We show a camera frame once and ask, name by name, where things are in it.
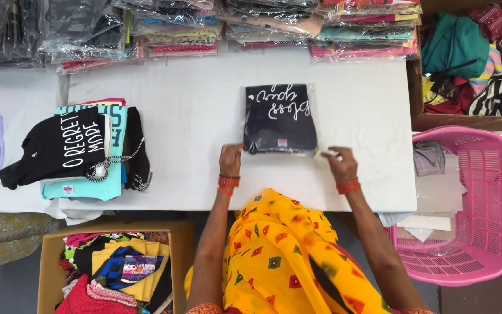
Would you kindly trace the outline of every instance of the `pink laundry basket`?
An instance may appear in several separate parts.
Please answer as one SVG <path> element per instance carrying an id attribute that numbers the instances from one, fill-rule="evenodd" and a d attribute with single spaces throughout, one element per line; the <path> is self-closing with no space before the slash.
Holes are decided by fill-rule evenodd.
<path id="1" fill-rule="evenodd" d="M 435 141 L 457 154 L 463 211 L 456 215 L 456 239 L 397 239 L 389 230 L 412 279 L 446 287 L 466 286 L 502 275 L 502 137 L 462 126 L 442 126 L 412 136 Z"/>

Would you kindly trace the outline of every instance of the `green garment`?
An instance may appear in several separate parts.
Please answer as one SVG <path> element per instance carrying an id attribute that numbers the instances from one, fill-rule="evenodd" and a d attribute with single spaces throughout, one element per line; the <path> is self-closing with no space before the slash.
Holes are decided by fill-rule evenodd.
<path id="1" fill-rule="evenodd" d="M 431 34 L 422 47 L 423 73 L 446 72 L 465 79 L 479 77 L 488 56 L 489 42 L 481 35 L 478 24 L 468 17 L 435 14 Z"/>

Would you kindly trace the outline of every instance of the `black t-shirt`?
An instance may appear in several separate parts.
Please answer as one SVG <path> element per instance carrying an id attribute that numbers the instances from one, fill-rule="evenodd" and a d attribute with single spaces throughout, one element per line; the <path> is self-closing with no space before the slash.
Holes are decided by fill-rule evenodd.
<path id="1" fill-rule="evenodd" d="M 256 153 L 317 153 L 307 85 L 285 84 L 245 88 L 244 150 Z"/>
<path id="2" fill-rule="evenodd" d="M 96 107 L 45 119 L 22 142 L 22 159 L 0 170 L 1 183 L 14 190 L 46 178 L 83 176 L 104 161 L 104 134 Z"/>

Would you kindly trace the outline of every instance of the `orange bangle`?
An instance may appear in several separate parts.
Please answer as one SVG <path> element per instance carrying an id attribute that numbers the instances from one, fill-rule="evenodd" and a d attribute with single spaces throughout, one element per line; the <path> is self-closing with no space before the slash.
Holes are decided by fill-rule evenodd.
<path id="1" fill-rule="evenodd" d="M 216 191 L 218 193 L 223 193 L 223 194 L 226 194 L 226 195 L 229 195 L 229 196 L 234 195 L 234 191 L 232 191 L 232 190 L 226 190 L 226 189 L 217 188 Z"/>
<path id="2" fill-rule="evenodd" d="M 338 190 L 338 193 L 340 195 L 355 192 L 355 191 L 359 190 L 360 188 L 361 188 L 361 185 L 359 184 L 358 178 L 355 178 L 352 181 L 348 181 L 346 183 L 337 183 L 336 184 L 336 189 Z"/>
<path id="3" fill-rule="evenodd" d="M 225 188 L 237 188 L 239 187 L 239 176 L 228 178 L 226 176 L 220 175 L 218 178 L 218 185 Z"/>

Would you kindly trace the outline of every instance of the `tag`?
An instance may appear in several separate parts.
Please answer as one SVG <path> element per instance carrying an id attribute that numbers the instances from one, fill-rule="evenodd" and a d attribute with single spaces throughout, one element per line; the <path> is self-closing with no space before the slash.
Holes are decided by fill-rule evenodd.
<path id="1" fill-rule="evenodd" d="M 65 192 L 66 195 L 73 195 L 73 193 L 75 193 L 73 191 L 73 186 L 72 185 L 64 185 L 63 186 L 63 192 Z"/>
<path id="2" fill-rule="evenodd" d="M 278 139 L 278 147 L 288 147 L 288 140 Z"/>

